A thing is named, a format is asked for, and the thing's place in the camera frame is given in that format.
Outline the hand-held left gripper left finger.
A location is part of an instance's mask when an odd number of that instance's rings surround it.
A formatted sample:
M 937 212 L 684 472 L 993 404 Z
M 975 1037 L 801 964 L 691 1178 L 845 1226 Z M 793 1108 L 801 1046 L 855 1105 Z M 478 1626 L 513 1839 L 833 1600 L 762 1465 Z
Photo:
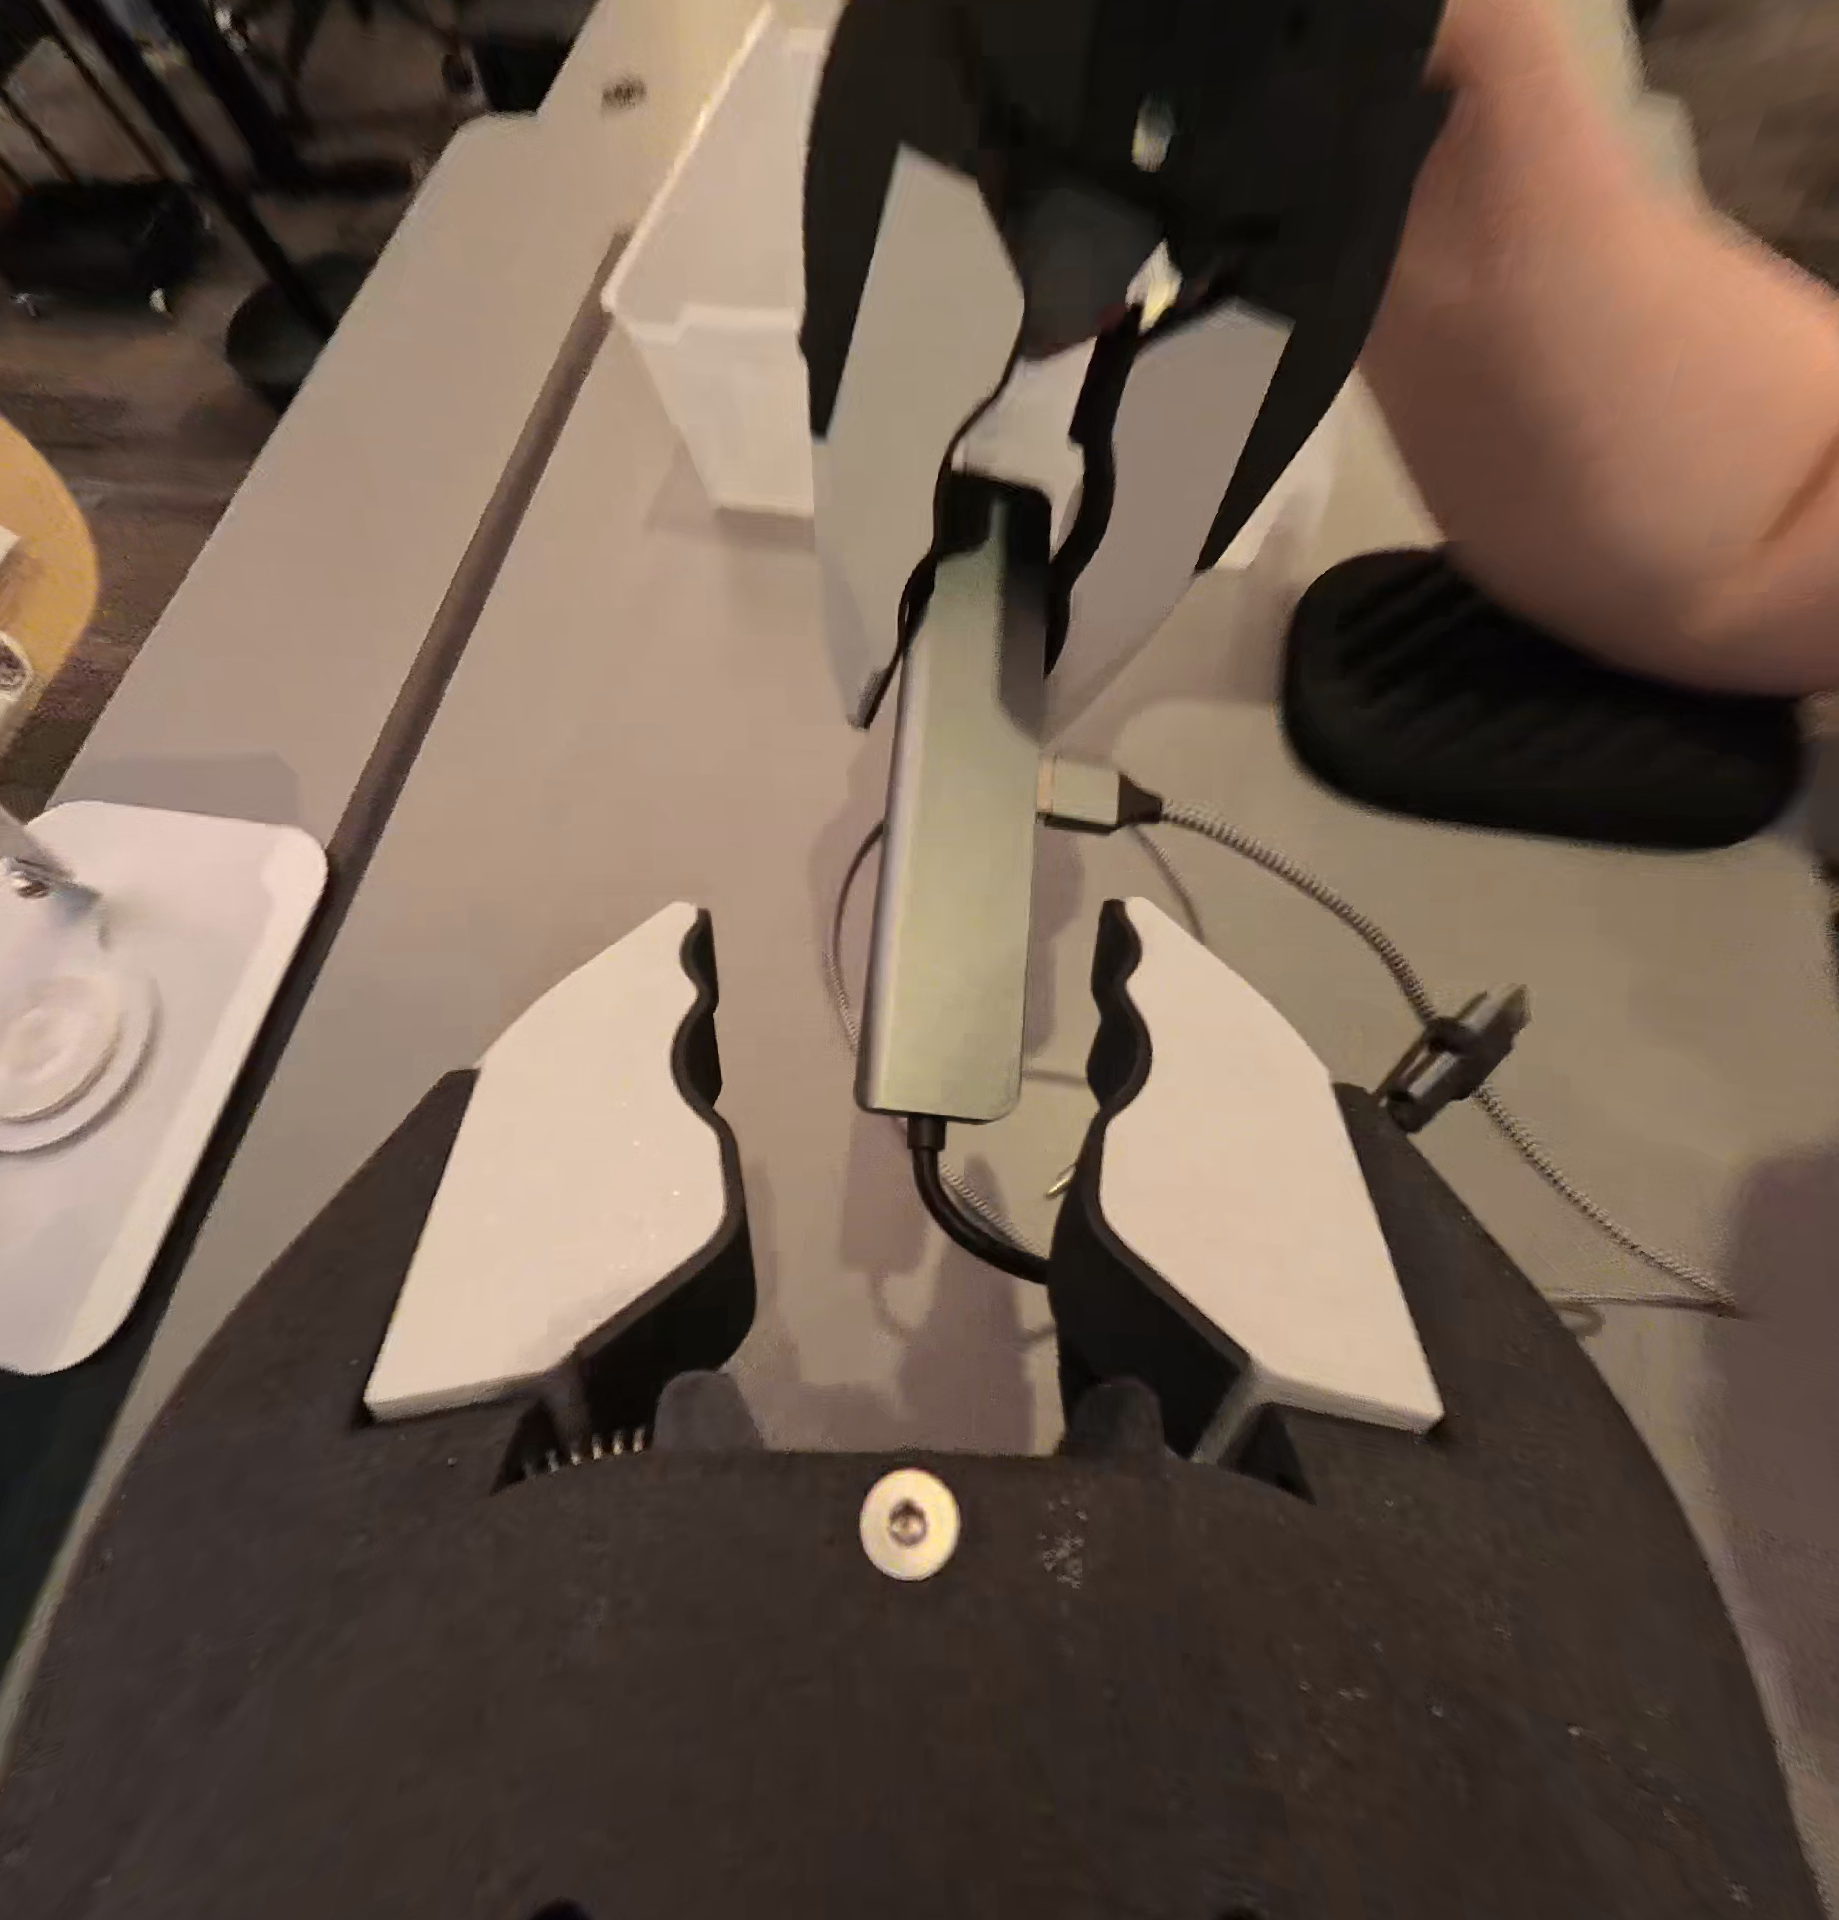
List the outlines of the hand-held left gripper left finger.
M 652 1441 L 662 1389 L 760 1315 L 721 1117 L 714 917 L 668 904 L 548 989 L 470 1077 L 361 1410 L 542 1404 L 555 1441 Z

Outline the person's right forearm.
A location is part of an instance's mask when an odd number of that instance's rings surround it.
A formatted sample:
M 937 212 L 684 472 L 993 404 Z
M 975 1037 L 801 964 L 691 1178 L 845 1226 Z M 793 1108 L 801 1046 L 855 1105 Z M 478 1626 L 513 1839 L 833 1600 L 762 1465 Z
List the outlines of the person's right forearm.
M 1647 181 L 1560 9 L 1459 0 L 1361 378 L 1459 576 L 1590 662 L 1839 694 L 1839 296 Z

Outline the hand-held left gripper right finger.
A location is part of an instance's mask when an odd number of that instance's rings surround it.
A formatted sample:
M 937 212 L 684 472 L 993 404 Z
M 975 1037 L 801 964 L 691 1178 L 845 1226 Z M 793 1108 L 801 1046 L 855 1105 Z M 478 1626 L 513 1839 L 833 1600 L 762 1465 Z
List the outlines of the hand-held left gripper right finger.
M 1439 1431 L 1442 1389 L 1309 1039 L 1141 900 L 1095 917 L 1090 1008 L 1095 1117 L 1045 1266 L 1063 1361 L 1141 1387 L 1185 1458 L 1234 1458 L 1280 1410 Z

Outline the black wrist rest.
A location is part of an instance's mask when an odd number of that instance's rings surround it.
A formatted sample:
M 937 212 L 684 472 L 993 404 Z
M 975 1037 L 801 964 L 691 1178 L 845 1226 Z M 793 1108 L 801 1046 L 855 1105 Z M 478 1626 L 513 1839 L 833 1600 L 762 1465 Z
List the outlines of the black wrist rest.
M 1604 666 L 1442 553 L 1361 553 L 1306 588 L 1273 689 L 1326 796 L 1483 835 L 1731 851 L 1806 796 L 1794 699 Z

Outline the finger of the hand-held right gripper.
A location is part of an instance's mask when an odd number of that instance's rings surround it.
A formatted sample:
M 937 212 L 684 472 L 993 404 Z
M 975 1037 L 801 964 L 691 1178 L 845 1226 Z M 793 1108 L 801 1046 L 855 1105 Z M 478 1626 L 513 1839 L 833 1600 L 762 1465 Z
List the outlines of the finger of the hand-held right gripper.
M 1075 717 L 1209 567 L 1292 330 L 1240 299 L 1116 324 L 1079 378 L 1079 488 L 1045 567 L 1045 717 Z
M 1022 282 L 975 181 L 894 148 L 833 414 L 808 445 L 822 619 L 848 729 L 886 699 L 945 472 L 998 397 L 1016 335 Z

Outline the grey usb hub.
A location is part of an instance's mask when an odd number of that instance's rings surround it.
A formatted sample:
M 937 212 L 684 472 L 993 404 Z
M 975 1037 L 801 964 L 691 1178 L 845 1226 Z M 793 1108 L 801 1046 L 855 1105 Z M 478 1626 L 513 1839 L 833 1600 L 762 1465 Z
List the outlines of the grey usb hub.
M 998 1119 L 1022 1101 L 1045 567 L 1050 502 L 953 472 L 894 678 L 855 1029 L 865 1117 Z

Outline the black tripod stand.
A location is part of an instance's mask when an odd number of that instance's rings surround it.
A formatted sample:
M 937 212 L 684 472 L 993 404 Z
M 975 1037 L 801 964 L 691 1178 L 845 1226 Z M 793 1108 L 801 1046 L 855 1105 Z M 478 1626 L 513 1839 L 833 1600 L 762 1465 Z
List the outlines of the black tripod stand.
M 130 99 L 144 126 L 162 137 L 162 148 L 185 165 L 185 181 L 202 188 L 202 199 L 222 219 L 222 228 L 255 258 L 260 282 L 255 296 L 241 296 L 222 330 L 222 364 L 272 414 L 288 414 L 288 404 L 306 389 L 308 368 L 323 364 L 330 342 L 339 335 L 347 304 L 359 299 L 369 265 L 359 255 L 293 258 L 280 235 L 267 222 L 255 198 L 260 188 L 308 198 L 323 188 L 323 174 L 306 161 L 278 106 L 260 95 L 255 67 L 213 23 L 213 9 L 202 0 L 152 0 L 152 9 L 65 0 L 54 12 L 77 31 L 77 42 L 98 51 L 98 65 Z M 237 181 L 220 161 L 213 137 L 178 106 L 175 83 L 144 59 L 144 42 L 130 31 L 136 12 L 164 33 L 164 45 L 185 59 L 193 86 L 213 99 L 213 111 L 237 135 L 246 153 L 246 181 Z

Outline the clear plastic box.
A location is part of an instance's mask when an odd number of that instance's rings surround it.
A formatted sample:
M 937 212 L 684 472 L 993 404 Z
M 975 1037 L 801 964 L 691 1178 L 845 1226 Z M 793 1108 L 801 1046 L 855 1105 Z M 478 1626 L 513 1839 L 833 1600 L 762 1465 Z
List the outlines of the clear plastic box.
M 808 518 L 802 318 L 802 143 L 825 31 L 748 23 L 652 212 L 601 282 L 691 466 L 721 512 Z M 971 466 L 1050 495 L 1050 533 L 1075 521 L 1079 449 L 1070 445 L 1090 351 L 1014 374 L 998 414 L 971 429 Z M 1317 521 L 1334 502 L 1345 397 L 1306 438 L 1280 486 L 1221 553 L 1247 567 L 1267 539 Z

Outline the black wheeled base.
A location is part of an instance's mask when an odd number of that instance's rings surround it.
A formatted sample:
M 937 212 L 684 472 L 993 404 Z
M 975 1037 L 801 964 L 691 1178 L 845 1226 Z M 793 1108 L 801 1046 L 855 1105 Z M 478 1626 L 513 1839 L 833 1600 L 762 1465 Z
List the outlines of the black wheeled base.
M 0 290 L 31 318 L 175 318 L 208 255 L 213 219 L 178 181 L 44 181 L 0 212 Z

